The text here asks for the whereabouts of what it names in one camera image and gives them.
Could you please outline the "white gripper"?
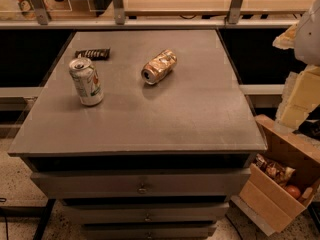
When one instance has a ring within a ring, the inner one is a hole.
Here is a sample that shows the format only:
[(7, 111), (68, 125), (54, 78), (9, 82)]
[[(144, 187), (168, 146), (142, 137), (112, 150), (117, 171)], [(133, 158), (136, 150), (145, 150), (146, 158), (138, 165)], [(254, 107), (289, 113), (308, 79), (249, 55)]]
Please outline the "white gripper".
[(282, 50), (294, 48), (296, 59), (309, 64), (300, 73), (289, 73), (276, 112), (274, 128), (289, 133), (320, 105), (320, 0), (315, 0), (299, 23), (277, 36), (272, 45)]

